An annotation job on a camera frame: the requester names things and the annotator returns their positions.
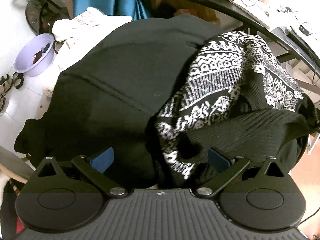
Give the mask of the black metal desk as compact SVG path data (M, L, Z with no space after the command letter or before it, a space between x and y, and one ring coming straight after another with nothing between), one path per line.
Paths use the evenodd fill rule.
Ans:
M226 14L236 20L242 22L242 26L238 30L250 30L255 34L260 32L272 41L276 42L287 50L285 54L277 57L279 62L289 61L291 59L302 60L316 76L319 76L319 57L308 47L306 43L298 38L294 31L286 34L280 27L274 27L270 24L266 25L259 19L253 17L253 14L246 8L242 8L234 1L230 0L188 0L195 2L223 14Z

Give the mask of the white cloth pile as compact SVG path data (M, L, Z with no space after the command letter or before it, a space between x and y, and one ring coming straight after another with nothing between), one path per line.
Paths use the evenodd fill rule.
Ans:
M61 72L80 61L112 31L131 21L131 16L109 16L94 7L88 7L71 20L56 21L53 34L62 46L49 67L44 95L51 98Z

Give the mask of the lavender plastic basin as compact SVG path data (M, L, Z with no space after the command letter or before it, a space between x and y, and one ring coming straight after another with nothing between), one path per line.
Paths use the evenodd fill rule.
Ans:
M17 55L14 64L16 72L30 77L43 73L54 59L54 41L54 36L49 33L33 38Z

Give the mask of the black scooter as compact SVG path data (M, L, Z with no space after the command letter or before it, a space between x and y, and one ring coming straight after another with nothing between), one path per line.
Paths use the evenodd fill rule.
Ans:
M29 0L25 7L25 18L35 35L52 33L57 20L69 19L66 7L60 7L52 0Z

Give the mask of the black white patterned knit sweater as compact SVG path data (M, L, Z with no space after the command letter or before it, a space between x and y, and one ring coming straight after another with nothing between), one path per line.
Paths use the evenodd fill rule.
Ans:
M275 157L289 171L319 126L312 100L258 35L213 37L179 90L148 124L160 188L198 187L217 175L210 148L227 159Z

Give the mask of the black sandal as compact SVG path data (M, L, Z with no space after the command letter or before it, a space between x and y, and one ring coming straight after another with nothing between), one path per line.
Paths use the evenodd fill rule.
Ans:
M24 83L24 76L22 73L14 72L12 77L7 74L6 76L1 77L0 86L1 86L1 99L11 90L12 87L20 89Z

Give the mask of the plain black garment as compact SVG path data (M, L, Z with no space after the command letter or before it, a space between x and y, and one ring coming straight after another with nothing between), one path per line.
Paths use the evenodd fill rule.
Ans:
M119 27L59 75L48 110L25 122L15 151L38 166L48 156L70 161L112 148L107 178L121 187L155 185L147 124L185 81L200 48L220 33L188 14Z

